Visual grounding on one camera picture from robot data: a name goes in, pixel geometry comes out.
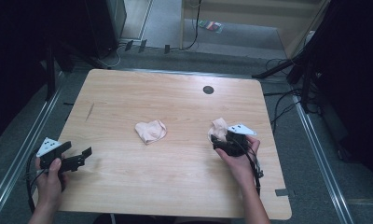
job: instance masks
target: floor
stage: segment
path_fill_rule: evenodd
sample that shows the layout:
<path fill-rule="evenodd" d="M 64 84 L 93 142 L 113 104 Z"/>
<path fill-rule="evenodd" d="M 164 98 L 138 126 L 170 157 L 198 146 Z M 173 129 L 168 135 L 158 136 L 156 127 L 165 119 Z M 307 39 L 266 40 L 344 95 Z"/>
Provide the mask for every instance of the floor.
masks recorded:
<path fill-rule="evenodd" d="M 125 5 L 129 11 L 122 35 L 125 41 L 147 40 L 146 45 L 152 48 L 179 47 L 181 1 L 125 0 Z M 219 23 L 220 34 L 199 28 L 196 43 L 190 50 L 262 59 L 286 57 L 276 28 Z M 185 20 L 184 46 L 192 44 L 195 30 L 196 22 Z"/>

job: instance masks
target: hand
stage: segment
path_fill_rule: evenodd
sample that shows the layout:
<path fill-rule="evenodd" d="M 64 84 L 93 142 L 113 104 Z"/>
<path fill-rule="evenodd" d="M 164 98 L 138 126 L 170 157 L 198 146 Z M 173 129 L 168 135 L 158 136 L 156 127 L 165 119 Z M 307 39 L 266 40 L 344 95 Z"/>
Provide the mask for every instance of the hand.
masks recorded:
<path fill-rule="evenodd" d="M 246 137 L 251 148 L 248 149 L 248 153 L 253 154 L 251 151 L 253 150 L 256 154 L 260 145 L 259 140 L 248 135 Z M 221 148 L 217 148 L 215 151 L 227 163 L 241 188 L 245 223 L 270 223 L 268 214 L 255 190 L 254 174 L 247 156 L 230 157 Z"/>
<path fill-rule="evenodd" d="M 249 148 L 248 151 L 251 155 L 250 157 L 252 158 L 253 152 L 251 150 L 253 150 L 256 154 L 260 145 L 260 141 L 249 135 L 246 135 L 246 138 L 248 141 L 248 145 L 251 148 Z M 236 179 L 242 190 L 252 189 L 255 187 L 253 170 L 246 155 L 242 155 L 240 157 L 230 157 L 221 148 L 217 148 L 215 151 L 222 158 L 222 160 L 227 163 L 230 171 L 233 174 L 233 177 Z"/>
<path fill-rule="evenodd" d="M 40 170 L 40 159 L 35 160 L 35 168 Z M 49 167 L 48 174 L 42 174 L 36 179 L 38 203 L 29 223 L 51 223 L 55 212 L 62 203 L 62 185 L 58 172 L 62 166 L 60 159 L 55 159 Z M 64 183 L 67 176 L 62 175 Z"/>

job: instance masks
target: human hand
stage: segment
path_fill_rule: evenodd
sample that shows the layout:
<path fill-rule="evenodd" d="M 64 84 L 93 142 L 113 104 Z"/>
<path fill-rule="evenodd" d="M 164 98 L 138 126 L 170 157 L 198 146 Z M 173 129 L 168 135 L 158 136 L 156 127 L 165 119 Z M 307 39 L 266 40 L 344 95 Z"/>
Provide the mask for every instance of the human hand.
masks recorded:
<path fill-rule="evenodd" d="M 35 159 L 35 168 L 40 170 L 40 159 Z M 55 212 L 62 203 L 62 184 L 58 173 L 62 161 L 55 159 L 49 167 L 48 174 L 42 174 L 36 179 L 38 189 L 38 202 L 29 223 L 51 223 Z M 67 176 L 62 174 L 63 182 L 66 184 Z"/>
<path fill-rule="evenodd" d="M 252 157 L 253 151 L 255 154 L 257 153 L 260 141 L 249 135 L 246 135 L 246 138 L 249 145 L 248 153 L 250 153 L 250 157 Z M 240 157 L 230 157 L 221 148 L 216 148 L 215 151 L 218 153 L 221 159 L 227 163 L 233 177 L 236 179 L 242 190 L 248 190 L 255 186 L 253 170 L 246 155 L 242 155 Z"/>

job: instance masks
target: table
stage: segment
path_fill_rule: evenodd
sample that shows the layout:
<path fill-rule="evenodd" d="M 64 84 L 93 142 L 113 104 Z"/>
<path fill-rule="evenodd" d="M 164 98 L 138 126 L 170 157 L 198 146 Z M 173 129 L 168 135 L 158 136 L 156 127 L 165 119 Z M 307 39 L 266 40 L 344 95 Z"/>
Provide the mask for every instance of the table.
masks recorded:
<path fill-rule="evenodd" d="M 93 151 L 69 174 L 60 210 L 242 217 L 238 186 L 207 137 L 218 118 L 257 132 L 262 202 L 271 219 L 290 218 L 288 197 L 275 194 L 285 185 L 258 81 L 98 69 L 89 72 L 59 139 L 72 142 L 67 157 Z M 134 126 L 155 119 L 168 132 L 145 145 Z"/>
<path fill-rule="evenodd" d="M 200 20 L 276 27 L 285 54 L 292 58 L 304 39 L 316 29 L 329 0 L 204 0 Z M 184 20 L 197 18 L 199 0 L 182 0 L 180 48 L 184 42 Z"/>

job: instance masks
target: cable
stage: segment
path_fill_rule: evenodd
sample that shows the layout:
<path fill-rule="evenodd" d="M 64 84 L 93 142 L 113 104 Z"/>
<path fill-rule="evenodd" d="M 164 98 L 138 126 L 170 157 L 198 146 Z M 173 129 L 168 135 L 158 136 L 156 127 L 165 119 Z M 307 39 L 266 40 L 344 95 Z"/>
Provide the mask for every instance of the cable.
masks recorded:
<path fill-rule="evenodd" d="M 103 65 L 107 66 L 108 68 L 111 68 L 111 67 L 115 67 L 115 66 L 117 66 L 117 65 L 120 63 L 120 56 L 119 56 L 118 51 L 119 51 L 121 48 L 125 47 L 125 46 L 126 46 L 126 44 L 120 45 L 120 46 L 118 46 L 118 48 L 117 48 L 117 50 L 116 50 L 116 53 L 117 53 L 117 63 L 115 63 L 115 64 L 107 64 L 107 63 L 103 62 L 103 61 L 100 60 L 100 59 L 98 59 L 97 61 L 99 61 L 99 63 L 102 63 Z"/>
<path fill-rule="evenodd" d="M 278 110 L 278 107 L 279 107 L 279 104 L 280 104 L 281 100 L 285 96 L 287 96 L 289 94 L 293 94 L 295 96 L 300 96 L 300 91 L 301 91 L 301 89 L 294 89 L 294 90 L 287 91 L 287 92 L 274 92 L 274 93 L 265 93 L 264 94 L 264 96 L 281 95 L 281 97 L 279 98 L 279 100 L 277 100 L 276 106 L 274 107 L 274 119 L 270 122 L 270 125 L 272 126 L 272 132 L 273 132 L 273 134 L 275 134 L 275 132 L 276 132 L 277 119 L 279 119 L 286 112 L 289 112 L 291 109 L 294 108 L 294 106 L 296 104 L 299 103 L 299 102 L 297 102 L 297 103 L 293 103 L 293 104 L 289 105 L 288 107 L 286 107 L 283 110 L 283 112 L 279 116 L 277 116 L 277 110 Z"/>
<path fill-rule="evenodd" d="M 198 28 L 199 28 L 198 24 L 199 24 L 199 17 L 200 17 L 200 6 L 201 6 L 201 0 L 199 0 L 199 4 L 196 6 L 198 8 L 198 16 L 196 18 L 196 25 L 195 25 L 195 39 L 193 40 L 191 45 L 189 45 L 186 48 L 179 49 L 179 50 L 189 50 L 190 48 L 192 48 L 192 46 L 195 44 L 196 40 L 198 39 Z"/>
<path fill-rule="evenodd" d="M 33 195 L 32 195 L 32 188 L 33 188 L 33 183 L 36 181 L 36 179 L 42 175 L 39 174 L 35 177 L 35 179 L 30 182 L 30 166 L 32 163 L 32 158 L 33 156 L 38 152 L 39 148 L 33 150 L 33 152 L 30 154 L 29 159 L 26 162 L 26 174 L 25 174 L 25 180 L 26 180 L 26 188 L 27 188 L 27 196 L 28 196 L 28 204 L 30 207 L 30 211 L 33 213 L 35 211 L 35 202 L 33 201 Z"/>

